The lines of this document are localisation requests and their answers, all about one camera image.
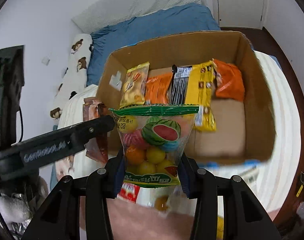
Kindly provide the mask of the red stick snack packet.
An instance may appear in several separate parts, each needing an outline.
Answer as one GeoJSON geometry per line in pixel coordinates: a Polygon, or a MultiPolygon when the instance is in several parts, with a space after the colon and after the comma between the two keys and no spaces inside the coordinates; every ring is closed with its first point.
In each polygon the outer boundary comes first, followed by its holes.
{"type": "Polygon", "coordinates": [[[117,198],[136,203],[140,187],[131,183],[123,183],[117,198]]]}

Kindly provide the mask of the colourful fruit candy bag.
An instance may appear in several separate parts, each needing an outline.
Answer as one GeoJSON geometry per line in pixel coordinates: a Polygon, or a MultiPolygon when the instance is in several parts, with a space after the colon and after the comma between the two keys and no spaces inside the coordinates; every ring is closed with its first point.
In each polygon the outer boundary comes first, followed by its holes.
{"type": "Polygon", "coordinates": [[[145,188],[179,185],[178,166],[197,105],[135,105],[112,109],[123,146],[124,182],[145,188]]]}

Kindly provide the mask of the brown snack packet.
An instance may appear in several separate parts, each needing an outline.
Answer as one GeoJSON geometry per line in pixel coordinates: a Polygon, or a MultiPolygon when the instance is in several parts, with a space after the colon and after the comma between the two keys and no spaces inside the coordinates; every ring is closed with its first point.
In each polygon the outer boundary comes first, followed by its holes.
{"type": "MultiPolygon", "coordinates": [[[[106,105],[95,97],[84,99],[83,121],[101,118],[108,114],[106,105]]],[[[96,162],[106,164],[108,161],[108,135],[107,133],[95,133],[95,136],[85,144],[86,156],[96,162]]]]}

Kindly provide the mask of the large yellow black snack bag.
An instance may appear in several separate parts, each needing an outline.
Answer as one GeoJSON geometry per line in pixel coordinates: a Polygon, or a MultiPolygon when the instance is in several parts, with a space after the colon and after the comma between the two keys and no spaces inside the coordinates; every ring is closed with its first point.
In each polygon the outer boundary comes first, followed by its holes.
{"type": "Polygon", "coordinates": [[[213,61],[192,66],[172,66],[170,104],[198,105],[194,129],[199,132],[214,132],[217,124],[211,110],[211,100],[216,78],[216,65],[213,61]]]}

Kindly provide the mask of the yellow cracker packet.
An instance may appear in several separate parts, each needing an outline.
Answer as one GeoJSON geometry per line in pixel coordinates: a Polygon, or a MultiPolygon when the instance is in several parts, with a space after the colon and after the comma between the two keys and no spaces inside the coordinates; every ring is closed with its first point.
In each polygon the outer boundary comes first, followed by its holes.
{"type": "Polygon", "coordinates": [[[145,103],[145,87],[149,72],[149,62],[139,64],[127,71],[122,88],[120,108],[143,105],[145,103]]]}

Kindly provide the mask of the orange snack packet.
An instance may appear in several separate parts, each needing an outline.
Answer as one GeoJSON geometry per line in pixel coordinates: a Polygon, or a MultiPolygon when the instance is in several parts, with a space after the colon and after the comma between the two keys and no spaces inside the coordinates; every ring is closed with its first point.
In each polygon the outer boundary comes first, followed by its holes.
{"type": "Polygon", "coordinates": [[[213,59],[217,67],[217,98],[233,99],[243,102],[245,98],[245,87],[239,68],[231,63],[213,59]]]}
{"type": "Polygon", "coordinates": [[[165,73],[147,79],[145,88],[145,103],[147,105],[169,104],[168,90],[172,75],[172,73],[165,73]]]}

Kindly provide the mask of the small yellow snack packet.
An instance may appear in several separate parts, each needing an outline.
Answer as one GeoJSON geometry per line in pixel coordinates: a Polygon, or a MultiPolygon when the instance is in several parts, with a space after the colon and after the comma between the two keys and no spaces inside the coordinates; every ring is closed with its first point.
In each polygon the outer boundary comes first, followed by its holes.
{"type": "Polygon", "coordinates": [[[223,240],[224,237],[224,219],[217,217],[217,240],[223,240]]]}

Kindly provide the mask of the cardboard milk box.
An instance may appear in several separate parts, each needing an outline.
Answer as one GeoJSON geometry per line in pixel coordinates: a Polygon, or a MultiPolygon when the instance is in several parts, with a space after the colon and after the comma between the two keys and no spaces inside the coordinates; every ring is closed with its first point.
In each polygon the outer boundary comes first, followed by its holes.
{"type": "Polygon", "coordinates": [[[200,105],[212,113],[214,132],[193,131],[185,153],[199,163],[241,164],[247,160],[268,161],[276,146],[276,118],[272,91],[257,56],[245,35],[237,31],[196,31],[152,38],[113,51],[106,60],[97,98],[117,109],[122,89],[110,83],[119,74],[125,82],[127,71],[149,62],[149,75],[188,67],[211,60],[228,71],[221,73],[224,95],[216,95],[216,84],[191,75],[186,103],[200,105]]]}

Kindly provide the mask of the bear print long pillow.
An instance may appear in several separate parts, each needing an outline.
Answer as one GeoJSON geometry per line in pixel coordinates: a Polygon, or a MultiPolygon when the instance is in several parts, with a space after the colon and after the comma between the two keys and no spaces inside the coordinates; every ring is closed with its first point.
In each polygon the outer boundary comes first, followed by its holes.
{"type": "Polygon", "coordinates": [[[78,34],[72,42],[68,65],[65,67],[63,79],[58,86],[50,110],[54,129],[58,127],[59,119],[67,102],[86,87],[87,68],[92,53],[91,46],[92,37],[89,34],[78,34]]]}

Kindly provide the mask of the white door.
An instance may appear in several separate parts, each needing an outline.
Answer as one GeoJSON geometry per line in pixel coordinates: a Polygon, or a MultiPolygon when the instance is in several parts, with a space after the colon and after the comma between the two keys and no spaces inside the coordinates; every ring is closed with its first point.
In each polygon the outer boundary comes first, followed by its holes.
{"type": "Polygon", "coordinates": [[[261,29],[267,0],[212,0],[220,27],[261,29]]]}

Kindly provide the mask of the white quilted headboard cushion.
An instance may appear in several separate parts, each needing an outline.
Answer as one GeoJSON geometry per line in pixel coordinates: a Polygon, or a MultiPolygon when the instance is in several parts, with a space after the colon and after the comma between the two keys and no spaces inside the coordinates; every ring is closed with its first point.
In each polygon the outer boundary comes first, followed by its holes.
{"type": "Polygon", "coordinates": [[[72,21],[85,34],[91,34],[108,25],[141,17],[159,10],[189,3],[202,4],[203,0],[98,0],[72,21]]]}

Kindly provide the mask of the wall socket by bed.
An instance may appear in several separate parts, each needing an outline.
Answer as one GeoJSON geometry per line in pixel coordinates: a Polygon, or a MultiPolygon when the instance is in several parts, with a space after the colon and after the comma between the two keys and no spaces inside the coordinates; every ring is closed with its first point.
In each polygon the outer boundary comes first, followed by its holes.
{"type": "Polygon", "coordinates": [[[50,62],[50,58],[49,57],[43,57],[42,64],[44,64],[44,65],[47,66],[49,64],[49,62],[50,62]]]}

